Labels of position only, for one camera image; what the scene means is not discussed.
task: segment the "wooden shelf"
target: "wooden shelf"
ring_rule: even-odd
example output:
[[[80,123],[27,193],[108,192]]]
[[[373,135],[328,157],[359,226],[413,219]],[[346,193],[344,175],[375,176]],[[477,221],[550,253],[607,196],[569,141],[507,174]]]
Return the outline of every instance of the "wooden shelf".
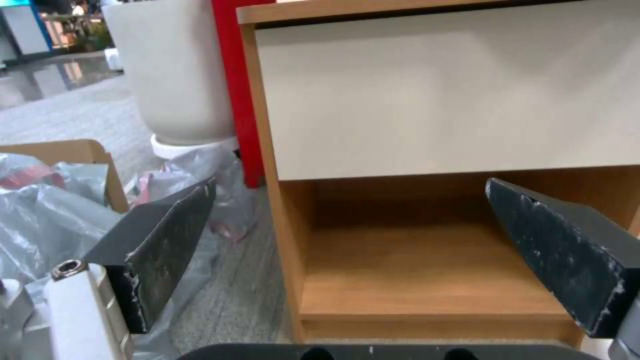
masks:
[[[476,10],[580,0],[305,0],[239,8],[238,23],[260,27]]]
[[[319,231],[309,248],[300,315],[570,321],[499,230],[487,224]]]
[[[308,338],[578,341],[480,197],[319,192],[298,306]]]

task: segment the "plastic wrap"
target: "plastic wrap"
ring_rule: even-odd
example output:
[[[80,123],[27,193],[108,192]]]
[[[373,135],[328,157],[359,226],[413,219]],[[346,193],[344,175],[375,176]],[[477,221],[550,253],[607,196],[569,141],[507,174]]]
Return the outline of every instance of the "plastic wrap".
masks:
[[[241,162],[222,146],[188,152],[141,176],[131,190],[137,196],[132,206],[161,199],[212,176],[216,178],[216,200],[209,227],[224,239],[240,240],[255,223],[255,199],[243,183]]]
[[[48,167],[36,158],[0,154],[0,278],[26,284],[34,303],[49,270],[81,258],[121,218],[105,207],[106,165],[58,163]],[[171,360],[179,353],[169,328],[184,306],[211,277],[220,237],[242,238],[254,223],[253,193],[243,184],[238,159],[226,149],[202,149],[167,161],[135,181],[132,206],[173,194],[211,176],[216,201],[182,279],[148,334],[136,335],[135,360]]]

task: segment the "red furniture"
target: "red furniture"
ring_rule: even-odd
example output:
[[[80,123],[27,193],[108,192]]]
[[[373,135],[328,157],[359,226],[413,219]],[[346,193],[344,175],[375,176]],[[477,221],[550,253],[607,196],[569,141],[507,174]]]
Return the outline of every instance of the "red furniture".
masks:
[[[244,183],[249,188],[260,185],[264,177],[264,167],[236,8],[274,2],[275,0],[211,0],[244,167]]]

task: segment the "white drawer front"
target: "white drawer front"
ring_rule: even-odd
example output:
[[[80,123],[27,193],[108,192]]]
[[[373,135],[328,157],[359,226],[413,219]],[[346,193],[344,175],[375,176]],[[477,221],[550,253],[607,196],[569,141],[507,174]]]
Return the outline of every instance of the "white drawer front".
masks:
[[[640,163],[640,1],[257,32],[281,180]]]

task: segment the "white plant pot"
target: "white plant pot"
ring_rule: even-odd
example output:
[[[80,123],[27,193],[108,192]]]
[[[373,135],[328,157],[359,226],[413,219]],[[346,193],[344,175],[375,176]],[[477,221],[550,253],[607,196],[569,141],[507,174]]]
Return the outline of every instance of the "white plant pot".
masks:
[[[209,0],[103,7],[140,115],[157,141],[228,140],[234,125]]]

